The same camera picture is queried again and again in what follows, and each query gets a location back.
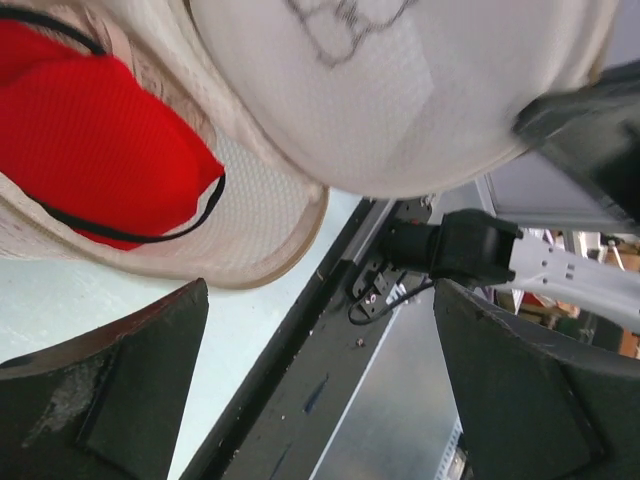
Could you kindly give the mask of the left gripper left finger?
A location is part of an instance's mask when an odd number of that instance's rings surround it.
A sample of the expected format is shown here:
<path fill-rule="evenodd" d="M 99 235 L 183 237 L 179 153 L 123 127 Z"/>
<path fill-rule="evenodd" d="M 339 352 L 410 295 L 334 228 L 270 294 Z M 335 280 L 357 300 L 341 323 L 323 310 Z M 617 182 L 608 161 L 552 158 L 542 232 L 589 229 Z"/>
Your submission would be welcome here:
<path fill-rule="evenodd" d="M 2 363 L 2 478 L 167 478 L 207 317 L 198 279 Z"/>

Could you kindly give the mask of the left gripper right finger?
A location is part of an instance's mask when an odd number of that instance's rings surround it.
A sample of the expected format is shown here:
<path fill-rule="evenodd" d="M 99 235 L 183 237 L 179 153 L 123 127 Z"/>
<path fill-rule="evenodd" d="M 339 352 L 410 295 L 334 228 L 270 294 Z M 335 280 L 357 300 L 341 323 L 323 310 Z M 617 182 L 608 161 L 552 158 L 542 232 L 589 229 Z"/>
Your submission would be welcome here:
<path fill-rule="evenodd" d="M 636 479 L 639 362 L 449 280 L 434 313 L 477 479 Z"/>

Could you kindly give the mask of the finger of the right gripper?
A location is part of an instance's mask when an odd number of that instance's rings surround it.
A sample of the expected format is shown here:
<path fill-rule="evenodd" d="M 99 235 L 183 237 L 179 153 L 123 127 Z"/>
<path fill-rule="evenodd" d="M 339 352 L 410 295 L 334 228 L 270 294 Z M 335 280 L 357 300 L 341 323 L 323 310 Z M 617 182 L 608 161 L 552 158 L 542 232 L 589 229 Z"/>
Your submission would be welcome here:
<path fill-rule="evenodd" d="M 639 63 L 605 70 L 596 83 L 545 94 L 517 115 L 513 133 L 615 219 L 639 233 Z"/>

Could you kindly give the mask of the red bra black trim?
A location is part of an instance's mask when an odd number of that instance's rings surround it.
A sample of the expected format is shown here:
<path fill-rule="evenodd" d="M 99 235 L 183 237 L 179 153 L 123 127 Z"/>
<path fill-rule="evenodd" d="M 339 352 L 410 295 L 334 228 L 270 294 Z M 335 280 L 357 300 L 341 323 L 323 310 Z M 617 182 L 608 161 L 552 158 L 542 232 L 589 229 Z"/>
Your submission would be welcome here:
<path fill-rule="evenodd" d="M 106 12 L 1 7 L 1 171 L 47 214 L 119 250 L 201 227 L 225 189 L 216 134 Z"/>

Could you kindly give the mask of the white mesh laundry bag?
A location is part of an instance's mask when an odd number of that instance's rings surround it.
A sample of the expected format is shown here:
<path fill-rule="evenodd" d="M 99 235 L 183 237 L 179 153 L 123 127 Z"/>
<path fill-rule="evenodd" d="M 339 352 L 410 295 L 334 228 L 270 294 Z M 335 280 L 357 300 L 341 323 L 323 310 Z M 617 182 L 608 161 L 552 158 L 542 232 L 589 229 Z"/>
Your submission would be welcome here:
<path fill-rule="evenodd" d="M 50 217 L 1 171 L 5 260 L 90 260 L 251 289 L 290 270 L 329 192 L 406 199 L 521 155 L 511 124 L 585 85 L 614 1 L 27 1 L 106 12 L 212 124 L 223 195 L 193 232 L 124 251 Z"/>

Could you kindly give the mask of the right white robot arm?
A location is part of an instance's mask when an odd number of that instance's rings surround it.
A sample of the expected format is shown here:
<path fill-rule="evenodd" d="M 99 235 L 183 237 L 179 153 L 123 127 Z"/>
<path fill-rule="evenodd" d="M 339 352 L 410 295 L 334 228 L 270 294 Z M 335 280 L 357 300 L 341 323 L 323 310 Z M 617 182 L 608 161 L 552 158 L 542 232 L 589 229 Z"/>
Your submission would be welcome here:
<path fill-rule="evenodd" d="M 514 134 L 625 226 L 639 226 L 639 63 L 605 70 L 592 86 L 547 94 L 517 116 Z M 382 240 L 396 267 L 467 287 L 503 285 L 577 305 L 639 330 L 639 276 L 464 209 L 438 225 L 400 221 Z"/>

